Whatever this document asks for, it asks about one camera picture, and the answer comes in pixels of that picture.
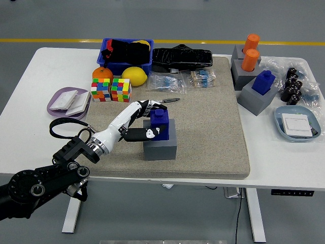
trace clear plastic bag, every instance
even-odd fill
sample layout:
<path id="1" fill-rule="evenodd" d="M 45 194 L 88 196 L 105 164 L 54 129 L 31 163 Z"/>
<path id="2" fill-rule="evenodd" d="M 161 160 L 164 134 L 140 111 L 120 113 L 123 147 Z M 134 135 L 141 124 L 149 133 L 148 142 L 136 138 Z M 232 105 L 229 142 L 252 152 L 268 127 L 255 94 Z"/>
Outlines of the clear plastic bag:
<path id="1" fill-rule="evenodd" d="M 300 89 L 301 100 L 306 106 L 320 107 L 320 94 L 318 83 L 308 83 Z"/>
<path id="2" fill-rule="evenodd" d="M 151 72 L 147 80 L 147 89 L 184 95 L 186 94 L 186 83 L 179 73 Z"/>
<path id="3" fill-rule="evenodd" d="M 295 68 L 298 81 L 302 82 L 301 96 L 297 105 L 320 107 L 320 91 L 307 62 L 301 58 L 268 57 L 262 58 L 259 65 L 263 70 L 270 70 L 275 75 L 275 86 L 281 93 L 285 88 L 289 68 Z"/>
<path id="4" fill-rule="evenodd" d="M 259 64 L 263 70 L 270 70 L 275 76 L 274 84 L 279 90 L 283 90 L 288 69 L 294 67 L 297 70 L 298 79 L 302 81 L 303 86 L 313 82 L 310 79 L 308 64 L 301 58 L 289 57 L 268 57 L 264 56 Z"/>
<path id="5" fill-rule="evenodd" d="M 208 88 L 215 86 L 216 75 L 210 68 L 181 72 L 188 86 L 195 88 Z"/>

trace gray box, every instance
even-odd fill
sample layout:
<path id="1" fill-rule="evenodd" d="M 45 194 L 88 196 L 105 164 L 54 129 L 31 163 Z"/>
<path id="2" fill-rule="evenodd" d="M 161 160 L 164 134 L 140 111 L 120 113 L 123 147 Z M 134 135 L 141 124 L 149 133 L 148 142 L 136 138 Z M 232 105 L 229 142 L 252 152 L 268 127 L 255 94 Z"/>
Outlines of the gray box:
<path id="1" fill-rule="evenodd" d="M 244 59 L 244 57 L 245 57 L 245 54 L 243 53 L 244 46 L 245 45 L 243 45 L 243 44 L 235 45 L 233 55 L 232 55 L 232 62 L 234 59 Z M 262 59 L 261 56 L 259 56 L 257 59 L 258 64 L 260 64 L 261 59 Z"/>
<path id="2" fill-rule="evenodd" d="M 150 128 L 150 120 L 143 120 L 143 127 Z M 169 140 L 144 141 L 143 152 L 145 160 L 174 160 L 176 159 L 177 140 L 175 120 L 169 119 Z"/>
<path id="3" fill-rule="evenodd" d="M 232 62 L 232 75 L 234 80 L 235 90 L 242 90 L 252 79 L 256 78 L 262 72 L 262 69 L 256 63 L 252 72 L 247 72 L 242 69 L 243 59 L 234 59 Z"/>
<path id="4" fill-rule="evenodd" d="M 267 108 L 267 106 L 270 105 L 278 92 L 278 88 L 272 85 L 270 90 L 265 93 L 264 96 L 262 96 L 257 91 L 252 89 L 254 82 L 255 79 L 243 87 L 237 102 L 248 111 L 258 116 L 264 109 Z"/>

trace robotic arm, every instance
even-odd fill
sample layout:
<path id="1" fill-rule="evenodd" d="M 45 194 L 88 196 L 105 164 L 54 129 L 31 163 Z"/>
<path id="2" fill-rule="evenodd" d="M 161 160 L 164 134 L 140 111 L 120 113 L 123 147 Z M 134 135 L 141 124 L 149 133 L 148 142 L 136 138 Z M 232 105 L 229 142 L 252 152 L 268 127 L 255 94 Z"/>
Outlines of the robotic arm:
<path id="1" fill-rule="evenodd" d="M 149 117 L 150 110 L 167 107 L 159 102 L 146 100 L 131 103 L 107 127 L 106 130 L 96 132 L 91 126 L 79 120 L 56 119 L 50 125 L 50 134 L 57 138 L 70 139 L 70 141 L 53 155 L 53 165 L 23 170 L 15 174 L 8 184 L 0 186 L 0 221 L 6 218 L 27 218 L 31 214 L 53 199 L 60 193 L 65 193 L 81 201 L 87 200 L 87 181 L 90 171 L 80 166 L 75 159 L 85 155 L 91 162 L 97 163 L 101 155 L 112 151 L 116 142 L 151 140 L 164 127 L 155 129 L 129 128 L 135 119 Z M 87 126 L 75 137 L 64 137 L 55 134 L 52 128 L 58 124 L 79 123 Z M 79 136 L 82 131 L 89 132 L 86 142 Z"/>

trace orange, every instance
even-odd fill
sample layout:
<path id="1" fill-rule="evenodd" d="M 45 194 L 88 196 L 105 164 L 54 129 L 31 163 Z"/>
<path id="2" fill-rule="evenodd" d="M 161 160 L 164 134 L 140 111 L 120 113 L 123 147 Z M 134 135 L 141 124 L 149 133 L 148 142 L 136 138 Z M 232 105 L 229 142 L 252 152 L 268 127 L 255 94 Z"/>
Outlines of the orange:
<path id="1" fill-rule="evenodd" d="M 92 78 L 109 78 L 110 82 L 112 82 L 114 79 L 114 76 L 110 69 L 104 68 L 104 67 L 99 67 L 93 71 Z"/>

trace black cable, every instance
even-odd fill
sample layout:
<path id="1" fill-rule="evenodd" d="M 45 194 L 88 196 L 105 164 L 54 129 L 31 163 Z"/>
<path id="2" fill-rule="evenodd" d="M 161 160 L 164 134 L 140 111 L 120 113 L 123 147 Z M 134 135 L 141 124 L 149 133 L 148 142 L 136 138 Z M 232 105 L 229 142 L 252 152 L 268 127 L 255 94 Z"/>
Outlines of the black cable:
<path id="1" fill-rule="evenodd" d="M 240 204 L 239 204 L 239 209 L 238 209 L 238 214 L 237 214 L 237 222 L 236 222 L 236 240 L 235 240 L 235 244 L 237 244 L 238 219 L 239 219 L 240 209 L 241 209 L 241 207 L 242 207 L 242 199 L 243 199 L 242 191 L 243 191 L 243 189 L 242 189 L 242 188 L 239 188 Z"/>
<path id="2" fill-rule="evenodd" d="M 58 135 L 53 131 L 53 127 L 58 126 L 58 125 L 62 125 L 62 124 L 66 124 L 66 123 L 75 123 L 75 124 L 80 124 L 82 126 L 88 126 L 87 123 L 77 120 L 75 118 L 57 118 L 55 120 L 53 120 L 50 123 L 50 134 L 51 136 L 55 137 L 55 138 L 59 138 L 59 139 L 72 139 L 73 136 L 62 136 L 62 135 Z"/>
<path id="3" fill-rule="evenodd" d="M 91 130 L 88 129 L 88 128 L 83 128 L 81 131 L 79 131 L 79 133 L 78 133 L 78 135 L 77 135 L 79 138 L 80 138 L 80 135 L 81 135 L 81 133 L 82 133 L 83 131 L 88 131 L 88 133 L 89 133 L 88 138 L 87 138 L 87 140 L 85 141 L 85 143 L 87 143 L 87 142 L 91 139 Z"/>
<path id="4" fill-rule="evenodd" d="M 211 188 L 211 187 L 207 187 L 207 186 L 205 186 L 206 188 L 209 188 L 209 189 L 211 189 L 211 190 L 215 190 L 215 189 L 217 189 L 218 187 L 215 187 L 215 188 Z"/>

